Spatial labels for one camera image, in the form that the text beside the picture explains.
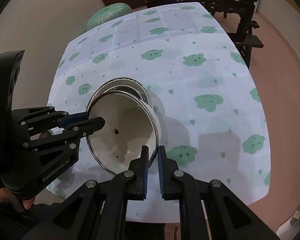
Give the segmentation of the person's left hand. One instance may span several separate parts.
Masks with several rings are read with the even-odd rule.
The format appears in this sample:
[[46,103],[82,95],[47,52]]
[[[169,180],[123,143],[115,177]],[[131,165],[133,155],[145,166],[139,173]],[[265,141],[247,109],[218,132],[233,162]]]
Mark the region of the person's left hand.
[[[0,189],[0,203],[9,202],[13,197],[14,195],[7,187]],[[23,200],[23,206],[25,210],[29,210],[31,208],[31,206],[34,204],[35,199],[36,198],[34,197],[30,200]]]

